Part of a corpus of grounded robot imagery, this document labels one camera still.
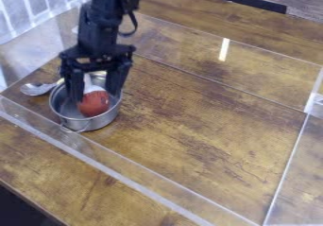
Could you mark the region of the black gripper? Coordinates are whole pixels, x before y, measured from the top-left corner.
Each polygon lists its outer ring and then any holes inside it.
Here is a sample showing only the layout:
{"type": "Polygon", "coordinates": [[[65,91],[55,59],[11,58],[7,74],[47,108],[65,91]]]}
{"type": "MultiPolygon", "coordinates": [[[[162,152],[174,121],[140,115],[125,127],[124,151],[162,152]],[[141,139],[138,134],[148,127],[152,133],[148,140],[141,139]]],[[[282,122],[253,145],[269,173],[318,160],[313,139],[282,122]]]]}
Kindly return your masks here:
{"type": "Polygon", "coordinates": [[[105,89],[112,96],[121,93],[132,66],[133,45],[113,44],[96,53],[74,45],[58,53],[58,74],[65,78],[65,88],[74,102],[81,102],[84,90],[84,73],[105,71],[105,89]]]}

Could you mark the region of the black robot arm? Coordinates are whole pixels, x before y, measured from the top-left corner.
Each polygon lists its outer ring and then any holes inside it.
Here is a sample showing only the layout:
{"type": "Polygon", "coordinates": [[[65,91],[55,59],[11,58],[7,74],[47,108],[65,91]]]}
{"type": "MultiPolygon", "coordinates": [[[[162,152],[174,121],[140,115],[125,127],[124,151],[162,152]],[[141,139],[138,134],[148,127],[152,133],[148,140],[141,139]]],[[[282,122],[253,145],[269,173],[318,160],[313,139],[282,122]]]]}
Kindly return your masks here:
{"type": "Polygon", "coordinates": [[[77,44],[58,54],[58,73],[74,102],[82,100],[82,79],[90,72],[105,71],[104,88],[113,96],[121,93],[136,48],[117,44],[117,36],[128,37],[136,32],[133,11],[138,2],[90,0],[79,7],[77,44]]]}

